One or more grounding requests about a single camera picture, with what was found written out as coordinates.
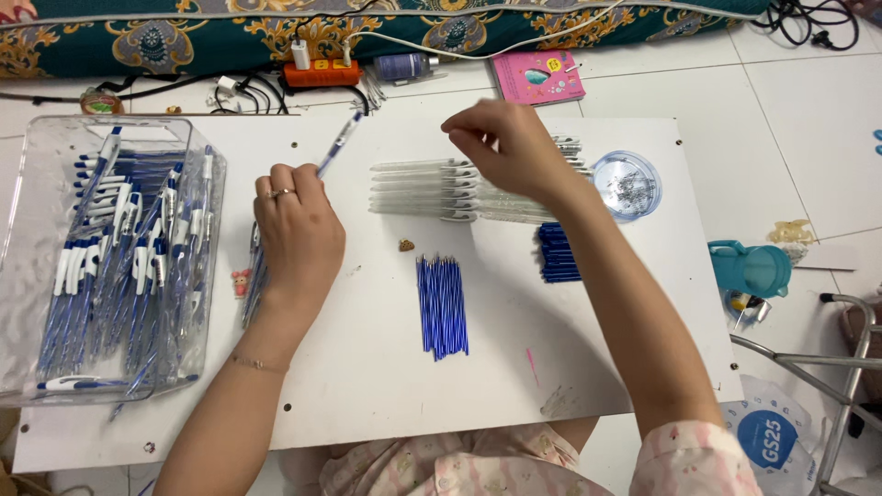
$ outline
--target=bottle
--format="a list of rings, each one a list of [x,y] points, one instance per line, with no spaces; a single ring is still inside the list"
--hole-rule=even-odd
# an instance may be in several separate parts
[[[79,107],[84,114],[124,114],[123,102],[109,91],[98,91],[93,87],[79,96]]]
[[[379,77],[386,81],[428,76],[438,68],[438,57],[422,52],[374,57]]]

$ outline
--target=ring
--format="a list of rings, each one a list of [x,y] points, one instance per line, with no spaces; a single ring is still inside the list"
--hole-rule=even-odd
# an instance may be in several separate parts
[[[269,198],[275,198],[279,195],[283,195],[285,193],[293,193],[293,192],[295,192],[295,191],[289,190],[288,188],[282,188],[282,189],[275,191],[275,192],[266,192],[266,196]]]

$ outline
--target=pink mark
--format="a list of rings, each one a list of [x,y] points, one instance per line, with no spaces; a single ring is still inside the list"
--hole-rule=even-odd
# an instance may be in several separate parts
[[[539,376],[536,375],[536,364],[533,363],[533,354],[530,353],[530,348],[527,348],[527,360],[530,361],[530,368],[533,369],[533,377],[536,379],[536,387],[539,386]]]

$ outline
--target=metal frame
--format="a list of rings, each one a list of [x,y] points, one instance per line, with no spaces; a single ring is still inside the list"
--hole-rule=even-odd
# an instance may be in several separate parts
[[[815,481],[814,488],[811,490],[811,496],[819,496],[820,494],[831,494],[833,496],[857,496],[852,492],[843,491],[842,489],[830,485],[830,476],[833,474],[833,465],[836,463],[836,457],[839,455],[839,448],[842,445],[842,439],[845,437],[845,428],[848,425],[848,416],[851,413],[854,413],[862,418],[867,424],[882,431],[882,420],[879,420],[878,417],[855,404],[855,391],[861,380],[861,372],[863,369],[882,370],[882,358],[867,358],[867,350],[870,348],[870,338],[872,337],[872,333],[882,332],[882,326],[876,325],[876,313],[869,304],[860,298],[822,293],[820,299],[823,303],[831,303],[834,301],[849,303],[858,306],[863,310],[863,330],[861,331],[861,339],[857,344],[855,355],[853,357],[827,357],[819,355],[776,353],[765,346],[744,339],[741,336],[730,334],[729,339],[739,346],[743,346],[746,349],[752,349],[763,357],[772,360],[788,372],[796,375],[799,379],[802,379],[815,387],[821,393],[824,393],[839,402],[839,414],[833,421],[833,428],[830,430],[830,438],[827,440],[826,447],[824,448],[824,456],[821,458],[821,463],[818,466],[818,478]],[[796,364],[845,365],[851,369],[851,372],[848,374],[845,387],[842,392],[839,392],[828,386],[824,381],[796,366]]]

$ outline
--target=bracelet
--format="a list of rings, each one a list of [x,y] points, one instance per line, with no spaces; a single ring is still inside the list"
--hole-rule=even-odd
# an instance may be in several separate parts
[[[239,355],[239,351],[237,349],[233,349],[233,352],[230,353],[229,358],[231,360],[233,360],[234,364],[237,364],[237,365],[250,367],[252,369],[257,369],[259,371],[280,373],[282,375],[288,373],[288,369],[290,368],[290,366],[288,366],[288,367],[285,367],[284,370],[282,370],[282,369],[277,369],[275,367],[267,367],[260,360],[253,360],[251,358],[242,357],[241,355]]]

